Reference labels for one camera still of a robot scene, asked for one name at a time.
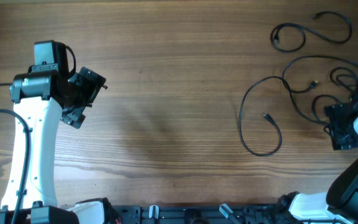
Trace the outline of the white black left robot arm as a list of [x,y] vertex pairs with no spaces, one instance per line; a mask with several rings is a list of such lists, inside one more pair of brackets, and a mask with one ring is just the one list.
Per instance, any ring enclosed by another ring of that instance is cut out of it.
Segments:
[[119,223],[108,199],[60,208],[54,187],[55,144],[60,122],[80,128],[106,79],[70,68],[72,49],[54,40],[34,44],[34,64],[9,84],[16,133],[11,173],[1,200],[0,223]]

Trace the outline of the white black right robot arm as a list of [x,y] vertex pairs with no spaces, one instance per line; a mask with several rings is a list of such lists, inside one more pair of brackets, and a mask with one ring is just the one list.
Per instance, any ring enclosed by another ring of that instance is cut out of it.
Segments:
[[[327,106],[324,112],[333,148],[358,146],[358,87],[348,103]],[[291,223],[358,223],[358,158],[327,192],[282,195],[272,209],[272,218],[279,215]]]

